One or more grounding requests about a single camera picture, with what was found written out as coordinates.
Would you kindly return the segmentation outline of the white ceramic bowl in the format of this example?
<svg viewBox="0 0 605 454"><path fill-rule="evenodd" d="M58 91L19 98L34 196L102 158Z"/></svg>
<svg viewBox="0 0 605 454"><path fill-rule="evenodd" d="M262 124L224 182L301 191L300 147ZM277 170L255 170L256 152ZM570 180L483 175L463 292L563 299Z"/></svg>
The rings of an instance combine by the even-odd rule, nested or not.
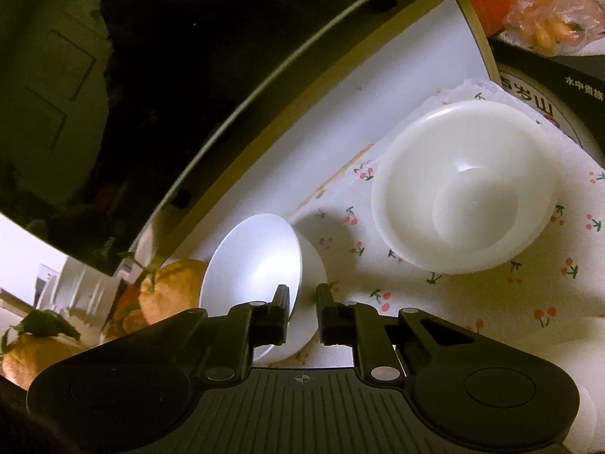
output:
<svg viewBox="0 0 605 454"><path fill-rule="evenodd" d="M316 287L327 281L317 249L276 214L258 214L236 225L220 242L207 266L199 305L212 317L241 303L273 299L289 289L287 338L282 345L254 350L253 363L281 362L300 351L318 330Z"/></svg>

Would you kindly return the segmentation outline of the large pomelo on jar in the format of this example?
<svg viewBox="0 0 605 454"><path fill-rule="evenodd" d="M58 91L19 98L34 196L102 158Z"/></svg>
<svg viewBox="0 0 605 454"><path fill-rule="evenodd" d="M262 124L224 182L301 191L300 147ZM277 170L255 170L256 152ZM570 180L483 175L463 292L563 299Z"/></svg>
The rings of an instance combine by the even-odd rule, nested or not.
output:
<svg viewBox="0 0 605 454"><path fill-rule="evenodd" d="M87 350L81 334L60 314L33 309L1 338L1 372L28 390L50 366Z"/></svg>

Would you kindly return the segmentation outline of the cream plastic bowl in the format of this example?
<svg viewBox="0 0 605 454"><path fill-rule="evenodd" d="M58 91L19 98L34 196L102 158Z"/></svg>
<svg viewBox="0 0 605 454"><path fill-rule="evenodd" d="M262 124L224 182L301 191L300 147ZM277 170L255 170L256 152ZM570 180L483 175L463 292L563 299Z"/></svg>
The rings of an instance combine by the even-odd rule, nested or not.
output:
<svg viewBox="0 0 605 454"><path fill-rule="evenodd" d="M390 142L371 211L380 238L427 271L492 269L549 223L560 191L559 132L507 104L460 101L425 114Z"/></svg>
<svg viewBox="0 0 605 454"><path fill-rule="evenodd" d="M436 190L374 187L374 225L408 263L451 275L492 269L525 250L549 222L556 189L506 185Z"/></svg>

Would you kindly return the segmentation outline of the orange citrus on table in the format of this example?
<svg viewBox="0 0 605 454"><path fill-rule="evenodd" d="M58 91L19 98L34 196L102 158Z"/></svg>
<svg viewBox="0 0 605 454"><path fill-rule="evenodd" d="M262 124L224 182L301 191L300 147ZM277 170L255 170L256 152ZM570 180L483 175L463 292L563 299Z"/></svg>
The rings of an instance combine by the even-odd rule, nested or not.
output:
<svg viewBox="0 0 605 454"><path fill-rule="evenodd" d="M183 259L148 274L141 282L141 312L149 325L197 308L207 263Z"/></svg>

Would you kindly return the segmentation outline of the glass jar of small oranges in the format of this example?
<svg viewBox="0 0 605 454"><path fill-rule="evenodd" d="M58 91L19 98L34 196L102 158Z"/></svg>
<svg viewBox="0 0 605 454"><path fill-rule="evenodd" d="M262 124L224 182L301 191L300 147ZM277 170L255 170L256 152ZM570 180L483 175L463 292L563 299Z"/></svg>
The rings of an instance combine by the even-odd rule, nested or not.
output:
<svg viewBox="0 0 605 454"><path fill-rule="evenodd" d="M108 320L101 329L100 344L148 327L149 324L141 311L138 295L140 295L140 288L137 285L128 284L124 280L120 282Z"/></svg>

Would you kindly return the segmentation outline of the black microwave oven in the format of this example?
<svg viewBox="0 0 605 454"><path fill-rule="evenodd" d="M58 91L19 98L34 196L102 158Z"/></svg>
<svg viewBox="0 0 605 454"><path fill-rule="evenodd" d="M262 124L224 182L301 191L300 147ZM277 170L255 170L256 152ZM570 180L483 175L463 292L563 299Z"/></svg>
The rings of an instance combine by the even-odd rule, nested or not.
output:
<svg viewBox="0 0 605 454"><path fill-rule="evenodd" d="M396 0L1 0L1 212L112 274L203 146L343 12Z"/></svg>

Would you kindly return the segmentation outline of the bag of snacks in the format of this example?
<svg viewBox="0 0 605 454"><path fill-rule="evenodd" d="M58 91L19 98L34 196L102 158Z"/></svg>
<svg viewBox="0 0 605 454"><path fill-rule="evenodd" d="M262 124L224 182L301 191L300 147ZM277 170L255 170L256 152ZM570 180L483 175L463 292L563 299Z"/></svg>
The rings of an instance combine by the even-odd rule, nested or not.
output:
<svg viewBox="0 0 605 454"><path fill-rule="evenodd" d="M604 53L604 0L513 0L495 39L548 56Z"/></svg>

